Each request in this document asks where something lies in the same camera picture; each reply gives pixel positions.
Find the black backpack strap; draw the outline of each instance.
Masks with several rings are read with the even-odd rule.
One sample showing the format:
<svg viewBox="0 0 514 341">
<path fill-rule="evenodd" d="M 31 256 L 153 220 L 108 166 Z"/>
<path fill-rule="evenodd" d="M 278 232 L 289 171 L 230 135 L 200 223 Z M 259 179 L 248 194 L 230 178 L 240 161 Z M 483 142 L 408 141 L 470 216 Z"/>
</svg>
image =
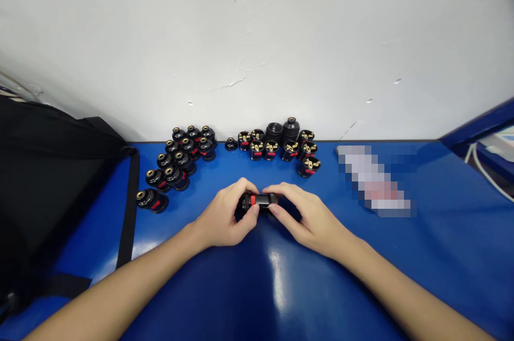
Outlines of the black backpack strap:
<svg viewBox="0 0 514 341">
<path fill-rule="evenodd" d="M 139 188 L 139 152 L 134 147 L 125 147 L 131 156 L 128 171 L 127 200 L 125 202 L 125 217 L 123 218 L 122 235 L 119 239 L 118 261 L 116 269 L 132 260 L 132 247 L 134 245 L 135 215 L 137 205 L 135 195 Z"/>
</svg>

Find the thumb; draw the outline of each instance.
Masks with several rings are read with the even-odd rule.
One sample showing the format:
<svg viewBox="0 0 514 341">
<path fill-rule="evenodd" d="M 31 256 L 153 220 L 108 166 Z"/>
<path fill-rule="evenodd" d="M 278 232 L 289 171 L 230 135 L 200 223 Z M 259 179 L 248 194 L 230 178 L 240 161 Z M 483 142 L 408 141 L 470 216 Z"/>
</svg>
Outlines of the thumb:
<svg viewBox="0 0 514 341">
<path fill-rule="evenodd" d="M 235 237 L 238 242 L 241 242 L 245 236 L 257 225 L 257 216 L 259 215 L 259 205 L 254 204 L 251 206 L 246 214 L 243 216 L 238 223 L 234 226 Z"/>
<path fill-rule="evenodd" d="M 277 204 L 270 204 L 268 209 L 275 215 L 275 217 L 282 223 L 285 228 L 293 235 L 296 241 L 303 241 L 308 230 L 306 227 L 298 223 L 286 210 Z"/>
</svg>

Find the right hand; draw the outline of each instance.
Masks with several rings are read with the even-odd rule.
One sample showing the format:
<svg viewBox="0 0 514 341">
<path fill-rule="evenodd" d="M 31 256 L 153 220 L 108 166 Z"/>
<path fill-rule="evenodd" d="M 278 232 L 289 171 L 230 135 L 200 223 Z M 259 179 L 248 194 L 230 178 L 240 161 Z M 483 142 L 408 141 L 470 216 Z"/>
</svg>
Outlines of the right hand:
<svg viewBox="0 0 514 341">
<path fill-rule="evenodd" d="M 351 251 L 350 247 L 359 241 L 317 195 L 285 182 L 266 187 L 262 192 L 284 195 L 298 208 L 302 217 L 300 223 L 281 206 L 269 205 L 273 215 L 289 230 L 296 241 L 305 247 L 336 259 L 342 250 Z"/>
</svg>

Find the forearm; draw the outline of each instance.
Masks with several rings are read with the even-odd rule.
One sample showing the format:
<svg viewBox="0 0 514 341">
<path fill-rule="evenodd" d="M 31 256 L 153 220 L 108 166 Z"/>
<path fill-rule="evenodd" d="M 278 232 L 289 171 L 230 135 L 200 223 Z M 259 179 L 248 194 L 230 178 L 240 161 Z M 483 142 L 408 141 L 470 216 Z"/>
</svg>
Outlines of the forearm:
<svg viewBox="0 0 514 341">
<path fill-rule="evenodd" d="M 118 340 L 159 289 L 203 250 L 192 224 L 127 263 L 47 319 L 26 340 Z"/>
<path fill-rule="evenodd" d="M 336 261 L 359 278 L 414 340 L 491 340 L 471 321 L 394 267 L 355 237 Z"/>
</svg>

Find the white cable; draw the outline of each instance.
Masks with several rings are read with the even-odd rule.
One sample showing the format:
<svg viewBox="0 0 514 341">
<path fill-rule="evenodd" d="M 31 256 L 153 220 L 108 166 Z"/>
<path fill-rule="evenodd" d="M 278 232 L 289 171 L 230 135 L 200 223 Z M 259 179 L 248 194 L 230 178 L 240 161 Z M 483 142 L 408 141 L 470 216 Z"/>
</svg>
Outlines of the white cable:
<svg viewBox="0 0 514 341">
<path fill-rule="evenodd" d="M 499 187 L 496 184 L 496 182 L 494 182 L 494 180 L 489 176 L 489 174 L 486 173 L 486 171 L 483 169 L 482 164 L 478 160 L 476 143 L 473 143 L 472 145 L 470 145 L 470 149 L 467 152 L 465 162 L 467 163 L 467 160 L 469 159 L 471 151 L 473 151 L 473 159 L 475 160 L 475 163 L 477 164 L 477 167 L 480 170 L 480 172 L 486 177 L 486 179 L 493 185 L 493 187 L 495 189 L 497 189 L 504 197 L 506 197 L 508 200 L 510 200 L 512 203 L 514 203 L 514 198 L 512 198 L 509 194 L 507 194 L 504 190 L 502 190 L 501 187 Z"/>
<path fill-rule="evenodd" d="M 467 163 L 470 160 L 471 151 L 473 151 L 473 146 L 475 145 L 476 143 L 470 145 L 469 149 L 467 150 L 466 159 L 464 159 L 464 163 Z"/>
</svg>

